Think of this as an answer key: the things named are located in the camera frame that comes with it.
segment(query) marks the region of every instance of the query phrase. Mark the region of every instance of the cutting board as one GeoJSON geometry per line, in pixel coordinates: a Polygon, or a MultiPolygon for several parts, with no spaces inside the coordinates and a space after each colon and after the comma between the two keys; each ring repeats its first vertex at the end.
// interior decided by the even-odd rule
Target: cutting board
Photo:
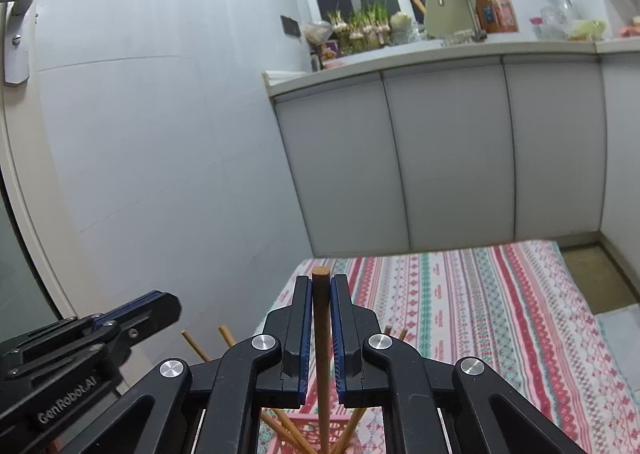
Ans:
{"type": "MultiPolygon", "coordinates": [[[[475,9],[476,0],[471,0],[471,3],[475,9]]],[[[444,0],[443,7],[438,0],[426,0],[425,7],[424,31],[434,38],[474,27],[465,0],[444,0]]]]}

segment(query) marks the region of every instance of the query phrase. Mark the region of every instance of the patterned tablecloth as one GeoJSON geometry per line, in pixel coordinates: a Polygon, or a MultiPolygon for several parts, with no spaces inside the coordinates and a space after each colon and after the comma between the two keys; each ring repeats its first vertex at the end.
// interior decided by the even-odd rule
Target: patterned tablecloth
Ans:
{"type": "MultiPolygon", "coordinates": [[[[347,274],[355,304],[374,310],[393,335],[424,356],[482,358],[589,453],[640,453],[638,407],[555,243],[526,241],[459,251],[310,259],[273,308],[290,303],[297,275],[324,265],[347,274]]],[[[306,405],[317,413],[311,355],[306,405]]],[[[334,414],[349,413],[337,403],[334,414]]],[[[380,408],[357,429],[366,453],[385,451],[380,408]]],[[[263,426],[258,451],[271,436],[263,426]]]]}

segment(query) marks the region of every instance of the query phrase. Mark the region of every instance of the pink plastic basket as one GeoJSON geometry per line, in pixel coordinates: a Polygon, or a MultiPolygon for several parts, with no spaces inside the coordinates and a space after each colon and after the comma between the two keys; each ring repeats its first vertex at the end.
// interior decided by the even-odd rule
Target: pink plastic basket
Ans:
{"type": "MultiPolygon", "coordinates": [[[[300,429],[306,440],[311,446],[320,452],[320,437],[318,436],[318,415],[317,414],[288,414],[293,423],[300,429]]],[[[332,446],[338,441],[340,434],[349,421],[348,414],[332,414],[331,423],[329,424],[329,445],[332,446]]],[[[286,441],[280,440],[276,435],[273,436],[269,443],[268,454],[296,454],[298,451],[294,449],[286,441]]],[[[351,442],[346,450],[347,454],[364,454],[364,450],[360,445],[358,433],[355,432],[351,437],[351,442]]]]}

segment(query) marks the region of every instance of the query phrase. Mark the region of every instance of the floor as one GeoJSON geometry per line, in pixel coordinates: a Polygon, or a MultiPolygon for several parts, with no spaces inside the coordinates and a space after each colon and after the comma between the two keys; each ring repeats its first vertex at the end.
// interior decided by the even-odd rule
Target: floor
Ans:
{"type": "Polygon", "coordinates": [[[575,284],[596,314],[618,368],[640,403],[640,299],[599,246],[562,251],[575,284]]]}

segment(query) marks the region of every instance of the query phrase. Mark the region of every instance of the soap bottle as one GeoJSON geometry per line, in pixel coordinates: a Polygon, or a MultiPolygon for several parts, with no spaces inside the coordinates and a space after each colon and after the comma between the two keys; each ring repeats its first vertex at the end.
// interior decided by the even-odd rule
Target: soap bottle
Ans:
{"type": "Polygon", "coordinates": [[[517,32],[518,22],[511,0],[494,0],[495,15],[501,32],[517,32]]]}

